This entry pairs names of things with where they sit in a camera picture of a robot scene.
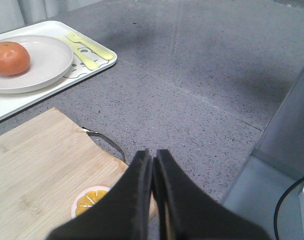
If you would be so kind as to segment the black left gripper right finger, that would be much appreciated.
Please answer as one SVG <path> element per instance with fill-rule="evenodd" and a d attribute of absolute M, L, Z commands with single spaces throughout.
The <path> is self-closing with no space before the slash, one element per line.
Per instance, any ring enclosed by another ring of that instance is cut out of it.
<path fill-rule="evenodd" d="M 180 168 L 170 151 L 157 151 L 153 194 L 162 240 L 267 240 L 260 226 L 241 218 L 204 193 Z"/>

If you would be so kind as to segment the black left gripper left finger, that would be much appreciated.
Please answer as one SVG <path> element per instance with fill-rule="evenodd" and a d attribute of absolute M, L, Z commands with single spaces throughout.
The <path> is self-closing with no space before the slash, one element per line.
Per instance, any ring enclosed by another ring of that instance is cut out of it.
<path fill-rule="evenodd" d="M 148 237 L 152 158 L 137 151 L 112 189 L 93 207 L 52 230 L 49 240 L 145 240 Z"/>

